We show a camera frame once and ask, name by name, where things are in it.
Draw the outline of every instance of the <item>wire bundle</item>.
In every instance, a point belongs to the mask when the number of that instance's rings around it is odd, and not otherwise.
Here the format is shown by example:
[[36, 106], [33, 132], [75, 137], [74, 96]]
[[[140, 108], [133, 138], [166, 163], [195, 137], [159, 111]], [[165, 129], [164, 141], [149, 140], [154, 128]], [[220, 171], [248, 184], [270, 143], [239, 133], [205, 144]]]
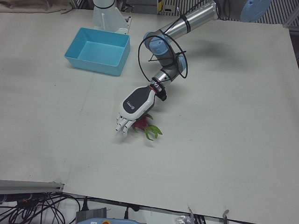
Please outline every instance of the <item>wire bundle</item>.
[[0, 219], [0, 223], [8, 219], [8, 224], [29, 224], [33, 218], [40, 216], [40, 224], [43, 220], [43, 212], [51, 209], [58, 224], [66, 224], [65, 217], [58, 209], [58, 204], [66, 199], [73, 199], [77, 202], [79, 211], [81, 209], [77, 198], [64, 193], [45, 193], [44, 199], [22, 200], [14, 207], [0, 206], [0, 208], [8, 208], [9, 210], [0, 214], [4, 216]]

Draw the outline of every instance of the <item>blue box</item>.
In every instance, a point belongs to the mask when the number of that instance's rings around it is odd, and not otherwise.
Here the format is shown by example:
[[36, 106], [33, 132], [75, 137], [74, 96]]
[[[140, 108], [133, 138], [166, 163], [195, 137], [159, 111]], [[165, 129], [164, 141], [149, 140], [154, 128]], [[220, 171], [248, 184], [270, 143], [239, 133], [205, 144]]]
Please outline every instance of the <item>blue box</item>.
[[120, 76], [129, 52], [129, 35], [80, 28], [64, 56], [75, 68]]

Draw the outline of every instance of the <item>cable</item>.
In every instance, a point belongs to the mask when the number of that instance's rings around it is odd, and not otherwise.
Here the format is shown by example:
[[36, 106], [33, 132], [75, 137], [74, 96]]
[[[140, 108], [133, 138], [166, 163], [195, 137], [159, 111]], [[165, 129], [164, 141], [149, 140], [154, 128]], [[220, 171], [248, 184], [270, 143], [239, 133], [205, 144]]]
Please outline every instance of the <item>cable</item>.
[[124, 219], [129, 219], [129, 206], [127, 206], [127, 209], [125, 211], [125, 217]]
[[[176, 46], [180, 49], [180, 52], [178, 52], [178, 53], [173, 53], [173, 51], [171, 51], [171, 54], [172, 54], [172, 63], [174, 63], [175, 64], [175, 66], [176, 66], [176, 68], [177, 68], [177, 71], [179, 72], [179, 74], [180, 74], [180, 76], [182, 77], [182, 78], [187, 78], [187, 75], [188, 75], [188, 62], [187, 62], [187, 58], [186, 58], [186, 55], [185, 55], [185, 51], [183, 51], [182, 50], [182, 48], [180, 47], [180, 45], [171, 37], [171, 36], [169, 36], [168, 34], [166, 34], [166, 32], [171, 28], [171, 27], [173, 27], [179, 20], [181, 19], [181, 17], [180, 18], [178, 18], [177, 20], [175, 20], [167, 29], [166, 29], [166, 31], [164, 31], [164, 32], [162, 32], [162, 34], [163, 35], [165, 35], [165, 36], [167, 36], [170, 40], [172, 40], [175, 44], [176, 44]], [[142, 74], [143, 74], [143, 76], [150, 82], [150, 80], [147, 78], [147, 76], [145, 75], [145, 73], [144, 73], [144, 71], [143, 71], [143, 69], [142, 69], [142, 66], [141, 66], [141, 62], [140, 62], [140, 48], [141, 48], [141, 46], [142, 46], [142, 44], [147, 40], [147, 39], [150, 39], [150, 38], [153, 38], [153, 37], [157, 37], [157, 38], [159, 38], [159, 39], [161, 39], [162, 41], [164, 41], [164, 43], [167, 45], [167, 47], [168, 47], [168, 49], [171, 49], [171, 46], [170, 46], [170, 44], [164, 39], [164, 38], [162, 38], [162, 37], [160, 37], [160, 36], [157, 36], [157, 35], [150, 35], [150, 36], [147, 36], [146, 38], [144, 38], [142, 41], [141, 41], [141, 43], [139, 44], [139, 47], [138, 47], [138, 64], [139, 64], [139, 68], [140, 68], [140, 70], [141, 70], [141, 72], [142, 72]], [[183, 55], [183, 57], [184, 57], [184, 60], [185, 60], [185, 62], [186, 62], [186, 73], [185, 73], [185, 76], [183, 76], [182, 75], [182, 73], [179, 71], [179, 68], [178, 68], [178, 62], [177, 62], [177, 57], [178, 57], [178, 55], [180, 55], [180, 54], [182, 54]], [[166, 79], [166, 80], [163, 80], [163, 81], [161, 81], [161, 82], [166, 82], [166, 81], [172, 81], [172, 80], [170, 80], [170, 78], [169, 79]]]
[[30, 224], [32, 220], [40, 215], [40, 223], [43, 221], [43, 212], [47, 209], [51, 209], [58, 224], [65, 224], [65, 217], [62, 212], [55, 206], [66, 199], [73, 199], [77, 202], [79, 211], [81, 209], [80, 203], [77, 198], [67, 195], [64, 193], [49, 193], [47, 197], [42, 199], [22, 200], [18, 201], [15, 207], [11, 206], [0, 206], [0, 208], [9, 208], [9, 210], [1, 213], [1, 216], [5, 215], [0, 219], [0, 222], [8, 218], [8, 224]]

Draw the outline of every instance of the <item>robotic hand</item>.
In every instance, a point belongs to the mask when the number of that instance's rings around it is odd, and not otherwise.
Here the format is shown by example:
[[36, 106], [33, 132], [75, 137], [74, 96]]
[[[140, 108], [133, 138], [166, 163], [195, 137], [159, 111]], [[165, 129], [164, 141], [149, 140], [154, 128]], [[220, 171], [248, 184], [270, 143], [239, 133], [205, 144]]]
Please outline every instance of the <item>robotic hand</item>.
[[129, 128], [143, 117], [155, 104], [156, 92], [150, 86], [138, 87], [120, 104], [116, 133], [122, 130], [126, 136]]
[[210, 20], [222, 18], [227, 14], [232, 19], [245, 22], [259, 19], [268, 9], [271, 0], [212, 0], [199, 9], [181, 16], [173, 23], [144, 36], [144, 44], [160, 62], [162, 68], [151, 79], [150, 84], [138, 87], [120, 104], [116, 132], [126, 136], [129, 128], [154, 106], [155, 96], [166, 100], [165, 87], [186, 68], [185, 56], [174, 53], [170, 42], [189, 33]]

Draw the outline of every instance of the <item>white table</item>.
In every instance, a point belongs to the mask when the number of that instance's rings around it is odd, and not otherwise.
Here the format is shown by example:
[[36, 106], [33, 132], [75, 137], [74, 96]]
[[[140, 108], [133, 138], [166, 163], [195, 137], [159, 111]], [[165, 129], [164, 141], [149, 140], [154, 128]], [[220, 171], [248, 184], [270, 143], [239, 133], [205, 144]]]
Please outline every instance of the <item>white table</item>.
[[[211, 21], [181, 37], [189, 77], [150, 114], [164, 133], [114, 136], [119, 103], [146, 85], [137, 49], [171, 17], [133, 14], [120, 77], [72, 68], [64, 53], [92, 11], [0, 14], [0, 179], [259, 224], [295, 223], [299, 72], [280, 25]], [[160, 65], [146, 63], [147, 74]]]

